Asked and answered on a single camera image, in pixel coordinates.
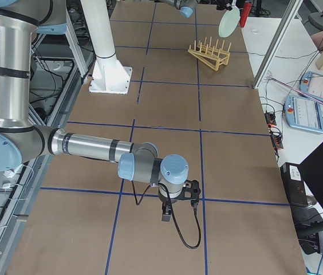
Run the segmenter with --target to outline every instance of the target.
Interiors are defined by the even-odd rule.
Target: power strip
[[[275,135],[274,133],[272,133],[271,127],[276,127],[276,119],[275,119],[275,115],[273,113],[265,113],[265,119],[266,119],[266,123],[267,126],[269,128],[270,131],[270,138],[271,138],[271,142],[272,142],[272,146],[274,147],[275,150],[280,150],[283,149],[283,144],[280,140],[280,138]]]

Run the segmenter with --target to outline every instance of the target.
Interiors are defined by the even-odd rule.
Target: white table
[[[265,54],[273,35],[280,22],[278,18],[255,18],[249,17],[247,19],[246,26],[242,29],[243,37],[247,51],[249,53],[250,63],[253,73],[256,74],[258,68],[263,60],[262,54]],[[310,36],[306,32],[303,24],[300,20],[295,19],[291,23],[286,36],[284,37],[276,56],[280,57],[300,57],[316,51],[316,47],[312,42]],[[269,67],[271,76],[288,83],[293,80],[301,78],[301,73],[309,63],[310,59],[315,53],[310,56],[300,59],[284,59],[276,57]],[[308,70],[323,74],[323,70],[318,70],[315,61],[319,58],[317,55],[312,64],[308,67]],[[267,97],[280,103],[284,103],[289,93],[289,89],[274,82],[268,83],[262,82],[259,85],[260,96],[266,96],[265,86],[267,85]],[[294,87],[298,88],[298,82],[292,83]],[[266,100],[261,98],[261,102],[265,103]],[[276,111],[282,109],[282,107],[272,101],[269,101]],[[272,111],[271,107],[267,107],[267,111]],[[281,120],[281,113],[276,114],[276,122],[278,128],[283,132],[283,147],[284,149],[279,151],[279,167],[285,162],[301,163],[317,146],[323,142],[323,134],[316,134],[299,129],[290,128],[285,120]],[[319,206],[317,211],[323,212],[323,209]],[[311,272],[316,272],[318,263],[320,260],[319,254],[312,254],[307,256],[303,253],[303,257],[306,266]],[[323,266],[321,267],[320,274],[323,274]]]

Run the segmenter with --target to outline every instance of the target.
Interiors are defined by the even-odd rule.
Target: black band
[[[11,17],[11,18],[15,18],[24,22],[27,22],[29,24],[32,24],[34,26],[38,26],[39,22],[38,20],[32,18],[32,17],[28,17],[19,13],[15,13],[13,11],[10,10],[4,10],[4,9],[0,9],[0,15],[3,16],[7,16],[7,17]]]
[[[42,20],[40,20],[39,25],[45,23],[51,17],[52,12],[53,12],[53,0],[49,0],[48,13],[45,16],[45,18],[43,18]]]
[[[159,183],[159,173],[160,173],[160,164],[162,163],[162,159],[155,158],[152,164],[151,177],[150,177],[150,186],[157,186]]]
[[[111,57],[113,57],[113,56],[115,56],[116,55],[116,52],[114,53],[114,54],[112,54],[111,56],[108,56],[108,57],[101,57],[101,56],[97,56],[97,57],[99,57],[99,58],[102,58],[102,59],[107,59],[107,58],[111,58]]]
[[[116,160],[116,147],[118,144],[118,139],[113,139],[111,142],[111,147],[109,148],[108,159],[110,162],[114,162]]]
[[[39,130],[37,127],[34,127],[34,130],[39,134],[41,140],[42,140],[42,150],[41,152],[38,154],[38,156],[42,155],[44,149],[45,149],[45,138],[41,132],[41,130]]]
[[[65,136],[64,136],[64,139],[62,140],[62,151],[64,152],[64,154],[68,154],[68,155],[71,155],[69,153],[69,140],[71,138],[71,136],[73,135],[74,133],[67,133]]]
[[[16,77],[16,78],[29,79],[30,72],[26,72],[24,70],[14,70],[14,69],[0,67],[0,76],[10,76],[10,77]]]
[[[48,136],[48,141],[47,141],[47,149],[50,152],[50,154],[54,155],[53,151],[52,151],[52,140],[53,140],[53,136],[54,134],[57,132],[59,128],[55,128],[51,131],[51,133]]]
[[[0,133],[26,133],[33,131],[34,126],[26,127],[26,128],[4,128],[0,127]]]

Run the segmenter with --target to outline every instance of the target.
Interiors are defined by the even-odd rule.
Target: light green plate
[[[220,21],[219,36],[228,37],[231,35],[237,27],[240,18],[241,15],[237,6],[234,6],[232,10],[227,10]]]

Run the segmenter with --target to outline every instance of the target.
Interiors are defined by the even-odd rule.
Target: blue grid line
[[[129,23],[156,23],[156,24],[174,24],[174,25],[199,25],[199,26],[219,26],[219,24],[195,24],[195,23],[182,23],[182,22],[154,22],[154,21],[138,21],[138,20],[117,20],[111,19],[111,22],[129,22]]]
[[[197,15],[195,12],[195,31],[196,31],[196,41],[197,41]],[[198,59],[196,58],[196,66],[197,66],[197,90],[198,90],[198,119],[201,122],[201,93],[200,93],[200,70],[198,67]]]
[[[196,41],[198,40],[197,30],[197,9],[195,10],[195,30],[196,30]],[[197,84],[198,84],[198,111],[199,121],[201,122],[201,104],[200,104],[200,75],[198,67],[198,59],[196,58],[197,66]],[[207,255],[207,233],[206,233],[206,204],[205,204],[205,182],[204,182],[204,168],[203,168],[203,144],[202,144],[202,130],[199,129],[200,137],[200,162],[201,162],[201,189],[202,189],[202,217],[203,217],[203,252],[204,252],[204,264],[205,264],[205,275],[208,275],[208,255]]]
[[[200,129],[200,161],[201,161],[201,189],[202,189],[203,246],[204,246],[204,257],[205,257],[205,275],[208,275],[207,234],[206,234],[206,205],[205,205],[203,145],[202,145],[202,131],[201,131],[201,129]]]
[[[83,124],[83,125],[97,125],[97,126],[127,127],[127,128],[137,128],[137,129],[157,129],[157,130],[170,130],[170,131],[202,132],[202,133],[226,133],[228,135],[270,136],[270,134],[268,133],[242,133],[242,132],[214,131],[214,130],[202,130],[202,129],[182,129],[182,128],[138,126],[138,125],[131,126],[131,125],[122,125],[122,124],[107,124],[107,123],[93,123],[93,122],[80,122],[80,121],[68,121],[68,123]]]
[[[130,136],[129,136],[129,142],[131,142],[131,140],[132,140],[134,126],[135,126],[135,119],[132,122],[132,128],[131,128],[131,133],[130,133]],[[105,275],[108,275],[109,263],[111,262],[113,242],[115,240],[117,220],[118,220],[118,216],[119,216],[119,212],[120,212],[123,185],[124,185],[124,179],[122,179],[122,182],[121,182],[120,194],[118,196],[118,201],[117,201],[117,210],[116,210],[116,215],[115,215],[115,221],[113,222],[111,242],[109,244],[109,250],[108,250],[108,256],[107,256],[107,265],[105,266],[105,272],[104,272]]]
[[[149,81],[149,80],[136,81],[136,82],[157,83],[157,84],[174,84],[174,85],[197,85],[197,84],[193,84],[193,83],[163,82],[163,81]]]
[[[122,180],[122,182],[121,182],[121,190],[122,190],[122,188],[123,188],[123,182],[124,182],[124,180]],[[111,262],[111,255],[112,255],[113,242],[114,242],[114,240],[115,240],[115,234],[116,234],[116,225],[117,225],[117,220],[118,220],[118,214],[119,214],[119,212],[120,212],[121,197],[122,197],[122,195],[121,195],[121,194],[119,194],[119,196],[118,196],[118,201],[117,201],[117,209],[116,209],[115,220],[114,220],[114,222],[113,222],[111,241],[110,241],[110,243],[109,243],[108,256],[107,256],[107,264],[106,264],[106,266],[105,266],[104,275],[107,275],[107,274],[108,274],[108,270],[109,270],[109,263]]]
[[[235,88],[249,88],[248,85],[227,85],[227,84],[198,84],[198,83],[180,83],[180,82],[164,82],[164,81],[150,81],[150,80],[131,80],[131,82],[144,82],[144,83],[158,83],[158,84],[174,84],[174,85],[200,85],[212,87],[235,87]]]
[[[77,192],[77,193],[96,193],[96,194],[106,194],[106,195],[122,195],[122,196],[132,196],[133,193],[130,192],[116,192],[116,191],[105,191],[105,190],[92,190],[92,189],[76,189],[76,188],[65,188],[65,187],[45,187],[42,186],[41,190],[50,191],[65,191],[65,192]],[[145,197],[158,198],[158,195],[145,194]],[[236,199],[214,199],[214,198],[200,198],[202,202],[225,202],[225,203],[240,203],[246,205],[269,205],[269,206],[290,206],[288,203],[277,203],[277,202],[256,202],[256,201],[239,201]]]
[[[148,52],[149,52],[150,39],[151,39],[151,31],[152,31],[152,25],[154,23],[155,11],[156,11],[156,3],[155,3],[155,6],[154,6],[154,12],[152,14],[152,19],[151,19],[151,26],[150,26],[150,33],[149,33],[148,45],[147,45],[147,48],[146,48],[146,55],[148,55]]]
[[[99,193],[99,194],[111,194],[111,195],[119,195],[120,194],[119,192],[114,192],[114,191],[75,189],[75,188],[62,188],[62,187],[45,187],[45,186],[42,186],[41,190],[67,191],[67,192],[80,192],[80,193]]]
[[[140,81],[140,86],[139,86],[139,94],[137,96],[136,104],[138,104],[140,102],[141,88],[143,86],[143,80],[144,80],[144,72],[145,72],[145,67],[143,67],[143,73],[141,74],[141,81]]]
[[[130,126],[130,125],[123,125],[123,124],[93,123],[93,122],[81,122],[81,121],[68,121],[67,123],[70,123],[70,124],[83,124],[83,125],[97,125],[97,126],[113,126],[113,127],[132,128],[132,126]]]
[[[147,47],[141,47],[141,46],[115,46],[116,48],[136,48],[136,49],[146,49]],[[187,50],[184,48],[157,48],[157,47],[149,47],[151,50]],[[242,52],[240,50],[231,50],[230,53],[246,53],[248,52]]]
[[[249,88],[248,85],[227,85],[227,84],[201,84],[200,83],[200,86]]]

